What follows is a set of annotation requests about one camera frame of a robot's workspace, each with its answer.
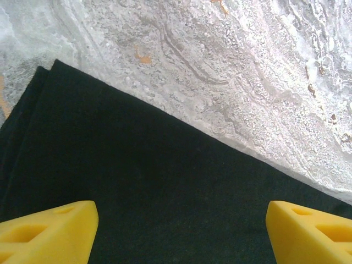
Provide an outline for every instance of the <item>black felt mat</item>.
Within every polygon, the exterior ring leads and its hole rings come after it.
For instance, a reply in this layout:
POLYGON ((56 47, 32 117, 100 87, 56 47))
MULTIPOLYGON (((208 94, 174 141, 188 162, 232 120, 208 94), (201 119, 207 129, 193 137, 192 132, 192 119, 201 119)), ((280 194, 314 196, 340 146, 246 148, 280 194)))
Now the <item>black felt mat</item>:
POLYGON ((352 218, 351 206, 59 61, 38 68, 0 147, 0 221, 94 200, 90 263, 275 263, 271 200, 352 218))

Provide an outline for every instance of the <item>cloth fold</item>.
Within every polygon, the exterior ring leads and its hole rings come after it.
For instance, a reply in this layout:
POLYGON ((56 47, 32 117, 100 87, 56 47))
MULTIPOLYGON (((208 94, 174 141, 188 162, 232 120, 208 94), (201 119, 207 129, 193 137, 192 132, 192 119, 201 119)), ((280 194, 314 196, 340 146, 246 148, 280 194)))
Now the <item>cloth fold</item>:
POLYGON ((285 200, 352 207, 60 61, 0 130, 0 221, 94 200, 89 263, 274 263, 265 215, 285 200))

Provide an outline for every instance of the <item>gray marble veining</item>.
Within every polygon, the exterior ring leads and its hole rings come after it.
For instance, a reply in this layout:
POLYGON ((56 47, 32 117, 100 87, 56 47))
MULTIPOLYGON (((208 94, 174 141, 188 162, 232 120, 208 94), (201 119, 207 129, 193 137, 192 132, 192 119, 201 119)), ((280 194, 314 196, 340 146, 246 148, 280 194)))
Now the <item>gray marble veining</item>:
POLYGON ((58 58, 352 204, 351 0, 1 0, 0 21, 11 106, 58 58))

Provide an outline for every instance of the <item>stone surface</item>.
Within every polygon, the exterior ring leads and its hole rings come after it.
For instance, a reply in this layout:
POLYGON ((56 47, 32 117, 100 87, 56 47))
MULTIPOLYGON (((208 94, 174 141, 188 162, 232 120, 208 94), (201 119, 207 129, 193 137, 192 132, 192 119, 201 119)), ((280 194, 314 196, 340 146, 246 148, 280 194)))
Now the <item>stone surface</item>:
POLYGON ((0 27, 11 107, 58 58, 352 204, 351 0, 1 0, 0 27))

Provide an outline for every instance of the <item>yellow plastic piece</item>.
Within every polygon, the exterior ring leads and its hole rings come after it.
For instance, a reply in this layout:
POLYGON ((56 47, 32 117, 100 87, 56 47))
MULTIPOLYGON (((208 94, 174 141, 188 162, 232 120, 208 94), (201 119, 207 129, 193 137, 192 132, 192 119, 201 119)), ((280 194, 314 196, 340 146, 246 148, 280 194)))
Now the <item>yellow plastic piece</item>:
POLYGON ((352 264, 352 220, 271 201, 266 226, 278 264, 352 264))
POLYGON ((0 263, 87 264, 97 227, 93 201, 0 223, 0 263))

